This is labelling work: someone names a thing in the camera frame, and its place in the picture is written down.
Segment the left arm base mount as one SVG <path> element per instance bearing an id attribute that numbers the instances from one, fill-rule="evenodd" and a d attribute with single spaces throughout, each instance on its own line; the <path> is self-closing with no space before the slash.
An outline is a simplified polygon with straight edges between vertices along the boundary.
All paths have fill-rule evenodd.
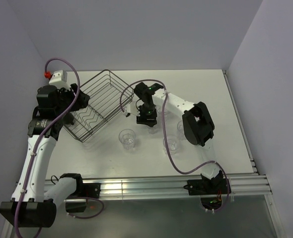
<path id="1" fill-rule="evenodd" d="M 91 200 L 84 200 L 81 197 L 99 199 L 100 183 L 84 183 L 81 191 L 70 195 L 65 202 L 65 209 L 68 213 L 82 213 Z"/>

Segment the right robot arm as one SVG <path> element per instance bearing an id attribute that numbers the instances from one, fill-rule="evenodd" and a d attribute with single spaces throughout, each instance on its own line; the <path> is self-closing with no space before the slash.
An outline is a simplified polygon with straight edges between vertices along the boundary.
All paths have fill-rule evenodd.
<path id="1" fill-rule="evenodd" d="M 201 170 L 199 185 L 190 185 L 192 195 L 225 194 L 229 196 L 231 188 L 229 179 L 216 161 L 213 150 L 213 136 L 215 125 L 210 112 L 203 102 L 193 103 L 186 101 L 167 91 L 166 86 L 159 80 L 147 86 L 145 80 L 136 83 L 134 94 L 142 101 L 134 113 L 138 124 L 153 127 L 157 123 L 156 107 L 168 110 L 182 120 L 184 136 L 195 147 L 201 158 L 201 163 L 190 171 L 182 171 L 175 165 L 172 153 L 169 151 L 166 124 L 162 122 L 164 148 L 171 165 L 178 173 L 190 175 Z"/>

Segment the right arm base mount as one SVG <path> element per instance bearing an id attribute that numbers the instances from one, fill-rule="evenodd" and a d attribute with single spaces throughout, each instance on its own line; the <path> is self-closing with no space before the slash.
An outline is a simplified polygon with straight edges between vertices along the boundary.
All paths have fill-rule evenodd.
<path id="1" fill-rule="evenodd" d="M 183 188 L 188 191 L 190 196 L 217 196 L 231 193 L 230 185 L 226 179 L 218 181 L 217 184 L 209 179 L 189 179 Z"/>

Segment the clear glass back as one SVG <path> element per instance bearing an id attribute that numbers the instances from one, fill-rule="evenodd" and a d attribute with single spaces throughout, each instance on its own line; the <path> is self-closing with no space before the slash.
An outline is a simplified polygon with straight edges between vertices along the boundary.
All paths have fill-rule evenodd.
<path id="1" fill-rule="evenodd" d="M 156 106 L 156 111 L 158 119 L 162 119 L 162 115 L 164 115 L 164 118 L 167 119 L 170 115 L 170 111 L 168 111 L 167 109 L 163 110 L 162 106 Z"/>

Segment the small clear glass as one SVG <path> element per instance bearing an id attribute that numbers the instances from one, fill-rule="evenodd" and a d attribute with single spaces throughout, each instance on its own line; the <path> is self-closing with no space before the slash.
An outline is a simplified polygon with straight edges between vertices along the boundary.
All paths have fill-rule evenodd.
<path id="1" fill-rule="evenodd" d="M 159 131 L 159 125 L 158 124 L 155 124 L 152 127 L 148 126 L 147 127 L 147 131 L 148 131 L 149 134 L 156 134 Z"/>

